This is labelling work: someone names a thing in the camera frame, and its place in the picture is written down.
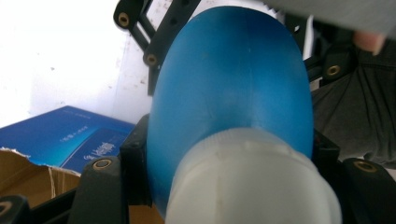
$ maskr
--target brown cardboard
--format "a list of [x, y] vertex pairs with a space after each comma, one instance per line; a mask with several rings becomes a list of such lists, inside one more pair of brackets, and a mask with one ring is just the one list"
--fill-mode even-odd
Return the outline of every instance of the brown cardboard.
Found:
[[[79, 176], [59, 168], [37, 166], [15, 150], [0, 150], [0, 197], [20, 194], [35, 207], [78, 186]], [[134, 224], [163, 224], [155, 206], [130, 206]]]

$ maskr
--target cardboard box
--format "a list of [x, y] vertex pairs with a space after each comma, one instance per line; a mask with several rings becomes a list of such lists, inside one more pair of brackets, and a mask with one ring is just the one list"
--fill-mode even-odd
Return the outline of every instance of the cardboard box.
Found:
[[[35, 207], [78, 185], [85, 164], [116, 156], [134, 125], [65, 106], [0, 129], [0, 197]], [[155, 208], [131, 206], [133, 223], [163, 223]]]

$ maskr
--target brass screw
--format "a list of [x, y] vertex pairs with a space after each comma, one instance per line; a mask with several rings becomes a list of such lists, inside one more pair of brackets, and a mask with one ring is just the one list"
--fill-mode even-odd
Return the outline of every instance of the brass screw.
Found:
[[110, 164], [111, 164], [111, 160], [102, 159], [102, 160], [99, 160], [96, 163], [94, 163], [92, 167], [94, 170], [103, 170]]
[[341, 67], [338, 65], [333, 65], [330, 68], [327, 69], [327, 75], [329, 76], [335, 76], [338, 73], [340, 73]]
[[119, 23], [120, 23], [120, 26], [126, 28], [129, 25], [128, 14], [126, 14], [125, 12], [121, 12], [119, 15]]
[[375, 173], [377, 171], [377, 169], [375, 168], [375, 166], [373, 166], [372, 164], [366, 162], [366, 161], [355, 161], [353, 162], [353, 164], [358, 167], [359, 169], [363, 170], [364, 172], [367, 173]]
[[156, 63], [157, 63], [157, 57], [155, 57], [154, 54], [149, 54], [148, 55], [148, 64], [155, 65]]

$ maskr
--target white wall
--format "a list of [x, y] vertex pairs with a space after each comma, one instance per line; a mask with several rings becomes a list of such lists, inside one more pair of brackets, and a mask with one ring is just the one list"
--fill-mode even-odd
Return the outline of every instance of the white wall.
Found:
[[[0, 0], [0, 128], [64, 105], [130, 122], [150, 110], [143, 52], [112, 20], [117, 0]], [[161, 21], [170, 0], [148, 14]], [[198, 7], [260, 1], [203, 0]]]

